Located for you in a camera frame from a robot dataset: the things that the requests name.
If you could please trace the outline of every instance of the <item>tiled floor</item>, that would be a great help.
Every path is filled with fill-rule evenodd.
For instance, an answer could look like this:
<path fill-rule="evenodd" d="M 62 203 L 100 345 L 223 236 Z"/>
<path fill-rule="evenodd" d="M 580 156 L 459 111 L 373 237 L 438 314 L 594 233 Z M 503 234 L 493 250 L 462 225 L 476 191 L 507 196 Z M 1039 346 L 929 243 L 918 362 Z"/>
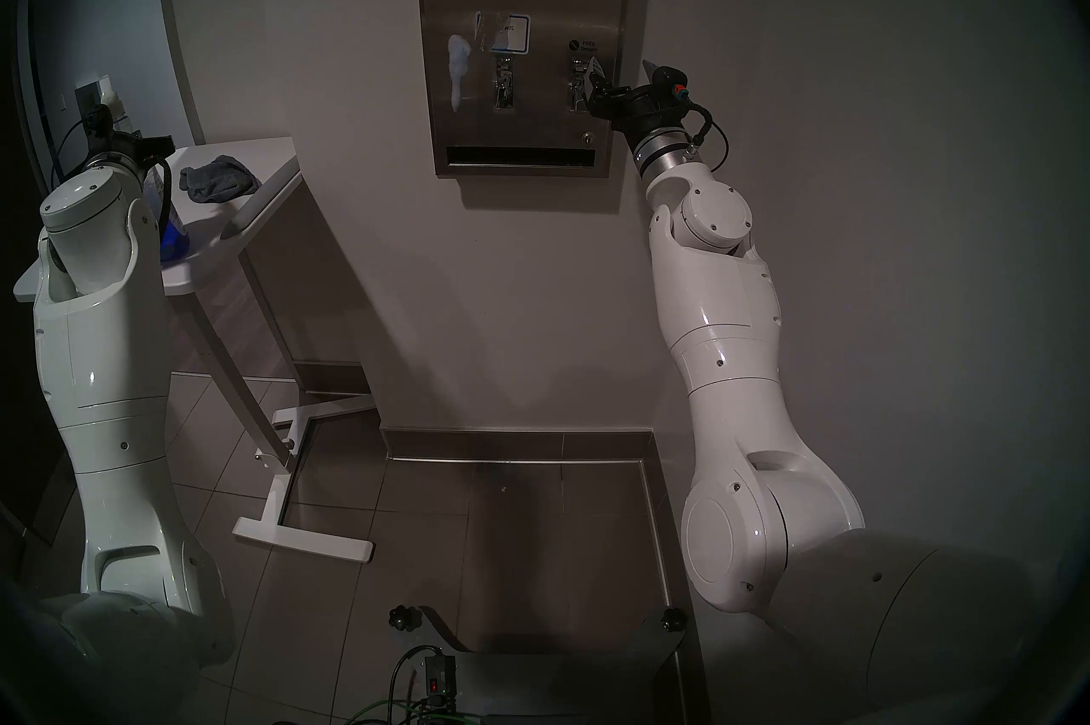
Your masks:
<path fill-rule="evenodd" d="M 288 383 L 250 387 L 269 414 L 299 399 Z M 543 652 L 621 648 L 662 601 L 634 462 L 387 461 L 375 412 L 326 420 L 286 521 L 373 541 L 372 561 L 359 565 L 233 536 L 240 516 L 261 516 L 270 474 L 209 379 L 175 375 L 169 406 L 178 500 L 216 558 L 239 639 L 228 663 L 204 670 L 179 723 L 351 716 L 386 696 L 401 654 L 387 627 L 398 604 L 434 608 L 470 649 Z M 82 532 L 73 507 L 62 535 Z M 76 576 L 74 587 L 53 582 L 58 593 L 78 587 L 78 555 L 53 568 Z"/>

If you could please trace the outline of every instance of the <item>metal plate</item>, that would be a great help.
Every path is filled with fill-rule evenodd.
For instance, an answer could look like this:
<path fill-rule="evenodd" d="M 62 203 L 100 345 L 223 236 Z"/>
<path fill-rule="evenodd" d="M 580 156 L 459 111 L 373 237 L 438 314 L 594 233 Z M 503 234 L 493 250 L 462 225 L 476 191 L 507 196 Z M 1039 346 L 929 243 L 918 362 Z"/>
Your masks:
<path fill-rule="evenodd" d="M 420 0 L 436 173 L 607 176 L 608 126 L 585 112 L 571 111 L 569 83 L 572 59 L 586 61 L 592 56 L 607 76 L 616 78 L 625 1 Z M 518 28 L 510 50 L 493 52 L 497 34 L 511 16 L 528 21 L 514 19 L 511 26 Z M 519 35 L 523 24 L 529 26 L 529 41 Z M 452 35 L 472 48 L 457 111 L 448 53 Z M 510 109 L 496 105 L 497 58 L 510 59 Z M 448 153 L 448 148 L 455 149 Z M 549 153 L 533 153 L 537 149 Z"/>

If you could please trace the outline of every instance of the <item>white wall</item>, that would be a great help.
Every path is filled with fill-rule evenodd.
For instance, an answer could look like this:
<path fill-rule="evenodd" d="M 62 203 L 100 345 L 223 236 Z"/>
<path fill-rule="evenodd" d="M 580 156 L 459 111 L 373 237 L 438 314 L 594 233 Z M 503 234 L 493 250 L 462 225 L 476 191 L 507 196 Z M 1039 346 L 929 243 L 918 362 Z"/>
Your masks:
<path fill-rule="evenodd" d="M 869 527 L 1044 591 L 1090 513 L 1087 44 L 1069 0 L 651 0 L 644 47 L 731 135 L 802 437 Z M 700 632 L 717 721 L 852 710 L 752 617 Z"/>
<path fill-rule="evenodd" d="M 102 74 L 109 74 L 135 129 L 172 135 L 179 147 L 193 143 L 160 0 L 34 0 L 34 49 L 53 146 L 80 119 L 75 89 Z M 61 155 L 63 169 L 86 154 L 77 129 Z M 48 182 L 49 159 L 39 161 Z"/>
<path fill-rule="evenodd" d="M 417 0 L 265 0 L 311 192 L 370 301 L 390 425 L 650 426 L 670 365 L 627 153 L 607 181 L 436 179 Z"/>
<path fill-rule="evenodd" d="M 172 0 L 205 142 L 289 135 L 265 44 L 262 0 Z"/>

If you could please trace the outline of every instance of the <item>black cable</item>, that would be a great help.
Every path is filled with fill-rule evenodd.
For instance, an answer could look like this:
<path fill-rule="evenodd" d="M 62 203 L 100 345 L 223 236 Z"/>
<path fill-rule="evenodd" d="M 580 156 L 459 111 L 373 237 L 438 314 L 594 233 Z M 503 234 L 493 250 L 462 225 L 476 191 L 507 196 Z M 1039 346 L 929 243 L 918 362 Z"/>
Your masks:
<path fill-rule="evenodd" d="M 730 155 L 730 142 L 727 141 L 727 134 L 719 129 L 719 124 L 717 124 L 715 121 L 712 121 L 712 125 L 716 129 L 719 135 L 723 136 L 723 145 L 724 145 L 723 158 L 719 159 L 718 165 L 712 168 L 712 173 L 715 173 L 715 171 L 717 171 L 719 168 L 723 167 L 723 162 L 727 160 L 727 156 Z"/>
<path fill-rule="evenodd" d="M 414 654 L 420 654 L 425 649 L 431 649 L 436 654 L 443 654 L 443 651 L 434 645 L 415 645 L 401 655 L 401 660 L 398 661 L 398 665 L 393 667 L 393 674 L 390 675 L 390 692 L 387 694 L 386 699 L 386 723 L 385 725 L 393 725 L 393 685 L 398 679 L 398 670 L 401 668 L 401 664 L 412 657 Z"/>
<path fill-rule="evenodd" d="M 162 206 L 159 208 L 159 245 L 167 234 L 167 222 L 170 220 L 170 166 L 166 159 L 156 159 L 162 166 Z"/>
<path fill-rule="evenodd" d="M 61 138 L 61 146 L 57 148 L 57 155 L 53 156 L 53 172 L 49 174 L 49 188 L 53 188 L 53 178 L 58 180 L 58 184 L 64 181 L 64 171 L 61 170 L 61 150 L 64 149 L 64 142 L 68 141 L 68 136 L 72 134 L 72 131 L 83 123 L 83 118 L 69 126 L 69 131 L 64 133 L 64 137 Z"/>

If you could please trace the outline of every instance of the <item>green cable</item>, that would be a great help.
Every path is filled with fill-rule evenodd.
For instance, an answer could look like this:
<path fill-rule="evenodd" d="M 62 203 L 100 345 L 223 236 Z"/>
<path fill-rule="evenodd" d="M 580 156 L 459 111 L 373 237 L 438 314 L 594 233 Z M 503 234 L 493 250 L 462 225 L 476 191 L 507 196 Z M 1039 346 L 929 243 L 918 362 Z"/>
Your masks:
<path fill-rule="evenodd" d="M 368 704 L 366 708 L 361 708 L 355 713 L 353 713 L 351 715 L 351 717 L 349 717 L 349 720 L 344 723 L 344 725 L 352 725 L 353 722 L 355 722 L 358 718 L 360 718 L 367 711 L 370 711 L 370 710 L 372 710 L 374 708 L 377 708 L 379 704 L 387 704 L 387 703 L 389 703 L 389 700 L 388 699 L 383 699 L 382 701 L 376 701 L 373 704 Z M 409 705 L 405 702 L 403 702 L 403 701 L 399 701 L 398 699 L 395 699 L 393 703 L 397 704 L 399 708 L 404 708 L 405 710 L 409 710 Z"/>
<path fill-rule="evenodd" d="M 477 722 L 476 720 L 469 720 L 465 718 L 465 716 L 456 716 L 450 713 L 432 713 L 431 711 L 422 711 L 421 713 L 417 713 L 416 716 L 417 717 L 434 716 L 437 720 L 452 720 L 453 722 L 469 723 L 469 725 L 481 725 L 481 723 Z"/>
<path fill-rule="evenodd" d="M 387 699 L 383 699 L 382 701 L 376 701 L 376 702 L 374 702 L 372 704 L 368 704 L 366 708 L 362 708 L 361 710 L 358 710 L 344 723 L 344 725 L 352 725 L 352 723 L 354 723 L 356 720 L 359 720 L 360 716 L 362 716 L 367 711 L 373 710 L 373 709 L 377 708 L 380 704 L 386 704 L 387 702 L 388 702 Z M 404 708 L 407 711 L 411 710 L 411 705 L 409 705 L 407 702 L 400 701 L 399 699 L 395 699 L 393 703 L 397 704 L 399 708 Z M 414 713 L 412 716 L 410 716 L 410 718 L 411 720 L 412 718 L 420 718 L 422 716 L 434 716 L 437 720 L 451 720 L 453 722 L 468 723 L 468 725 L 481 725 L 481 723 L 477 722 L 476 720 L 471 720 L 471 718 L 468 718 L 467 716 L 458 716 L 458 715 L 450 714 L 450 713 L 432 713 L 429 711 L 420 711 L 419 713 Z"/>

